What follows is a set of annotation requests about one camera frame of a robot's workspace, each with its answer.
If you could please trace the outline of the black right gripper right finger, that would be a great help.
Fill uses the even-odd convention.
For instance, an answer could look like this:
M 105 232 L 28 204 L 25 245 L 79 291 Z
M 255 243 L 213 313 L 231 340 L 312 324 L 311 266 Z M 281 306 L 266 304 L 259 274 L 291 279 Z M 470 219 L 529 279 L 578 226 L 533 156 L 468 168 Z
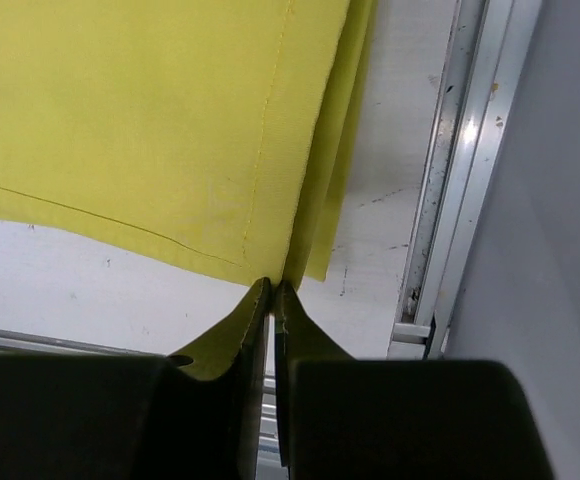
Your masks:
M 484 360 L 357 360 L 278 286 L 276 402 L 293 479 L 550 479 L 524 391 Z

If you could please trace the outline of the yellow-green trousers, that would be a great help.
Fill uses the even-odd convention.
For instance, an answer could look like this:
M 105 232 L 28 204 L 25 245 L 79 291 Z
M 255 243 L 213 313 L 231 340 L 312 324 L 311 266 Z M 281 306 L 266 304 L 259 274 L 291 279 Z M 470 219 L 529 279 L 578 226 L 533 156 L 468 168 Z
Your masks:
M 323 279 L 372 1 L 0 1 L 0 220 Z

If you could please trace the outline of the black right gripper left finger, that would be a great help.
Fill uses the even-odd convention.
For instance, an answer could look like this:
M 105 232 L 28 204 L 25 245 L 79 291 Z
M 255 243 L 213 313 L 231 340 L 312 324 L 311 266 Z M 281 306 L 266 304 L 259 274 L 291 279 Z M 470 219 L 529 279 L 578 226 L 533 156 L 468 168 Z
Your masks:
M 251 479 L 271 282 L 168 356 L 0 354 L 0 479 Z

